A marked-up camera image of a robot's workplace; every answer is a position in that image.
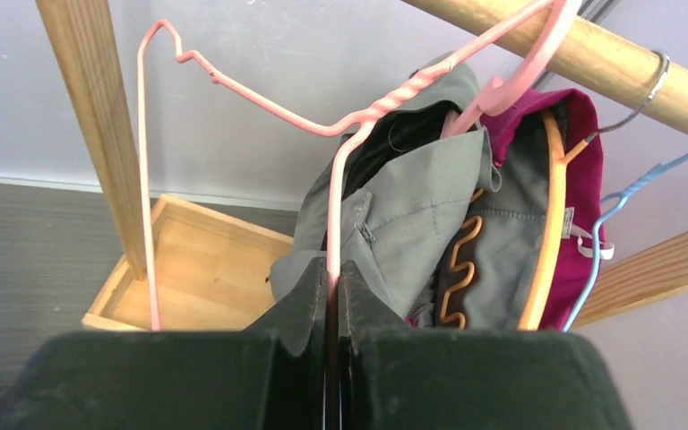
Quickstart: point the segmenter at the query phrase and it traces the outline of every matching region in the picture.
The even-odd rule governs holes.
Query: gray jacket
[[[427,65],[444,59],[436,58]],[[465,108],[478,93],[476,76],[456,66],[397,109],[420,112],[448,100]],[[436,270],[478,186],[499,183],[486,129],[428,143],[392,159],[341,204],[341,260],[353,260],[372,291],[404,318]],[[345,167],[345,180],[353,153]],[[331,164],[307,193],[299,212],[291,254],[271,268],[277,300],[297,283],[316,256],[328,218]]]

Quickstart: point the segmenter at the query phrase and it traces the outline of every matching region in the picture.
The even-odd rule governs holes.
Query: fabric
[[[431,112],[428,108],[438,103],[451,102],[457,109],[464,108],[477,92],[476,76],[459,64],[384,119],[399,121],[402,115]],[[434,130],[437,136],[442,124],[431,125],[438,127]],[[382,140],[384,136],[373,137]],[[362,155],[362,148],[372,142],[364,143],[349,157],[346,175]],[[388,159],[341,204],[342,261],[353,260],[374,294],[402,318],[426,289],[443,250],[463,221],[482,166],[491,166],[492,157],[488,134],[480,126],[451,138],[411,146],[419,147]],[[321,242],[328,218],[330,178],[331,164],[302,203],[291,254],[271,267],[271,288],[277,300],[296,285],[310,259],[324,255]]]
[[[363,187],[390,160],[439,139],[444,119],[450,111],[459,111],[450,101],[440,101],[416,112],[391,112],[376,124],[352,159],[343,185],[342,199]],[[344,136],[346,141],[351,134]],[[327,245],[323,236],[321,249]]]
[[[405,321],[418,328],[434,327],[434,302],[436,300],[436,285],[439,277],[439,266],[426,282],[426,286],[418,293],[413,306],[408,311]]]
[[[553,106],[566,135],[565,109]],[[497,178],[479,188],[439,269],[435,324],[515,329],[529,297],[545,231],[549,144],[542,116],[524,116],[507,144]]]
[[[597,111],[589,97],[579,90],[551,92],[527,91],[510,109],[499,116],[482,116],[489,131],[493,159],[502,165],[508,156],[516,129],[528,114],[562,103],[567,114],[567,133],[563,133],[566,153],[598,129]],[[600,216],[603,151],[597,136],[566,169],[565,207],[572,223],[591,228]],[[547,299],[540,328],[561,328],[589,277],[591,261],[579,252],[576,236],[563,239],[553,285]],[[604,234],[600,230],[600,241]]]

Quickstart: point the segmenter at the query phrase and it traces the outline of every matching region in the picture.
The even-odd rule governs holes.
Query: wooden rod
[[[481,34],[529,0],[403,0],[473,34]],[[496,44],[525,56],[549,10],[500,38]],[[548,69],[590,90],[636,108],[655,83],[658,56],[602,27],[577,18]],[[671,64],[666,84],[644,114],[688,135],[688,70]]]
[[[143,279],[138,159],[107,0],[36,0],[125,258]]]
[[[575,325],[585,325],[688,291],[688,231],[600,273]]]

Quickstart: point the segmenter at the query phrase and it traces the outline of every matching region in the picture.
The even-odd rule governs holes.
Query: white tag
[[[595,240],[591,234],[587,233],[587,230],[577,226],[576,224],[571,225],[571,234],[577,237],[576,246],[579,249],[579,254],[584,255],[587,258],[592,258],[592,248],[584,246],[584,239]],[[615,252],[615,245],[609,242],[598,242],[600,251],[600,260],[610,260],[613,258]]]
[[[573,225],[573,208],[565,208],[563,215],[563,234],[561,238],[567,239],[571,237],[571,226]]]

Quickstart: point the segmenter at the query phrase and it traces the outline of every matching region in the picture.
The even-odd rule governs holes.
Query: wooden box
[[[164,330],[241,330],[275,304],[268,275],[291,237],[166,194],[151,225]],[[124,256],[82,323],[150,328],[148,283],[133,278]]]

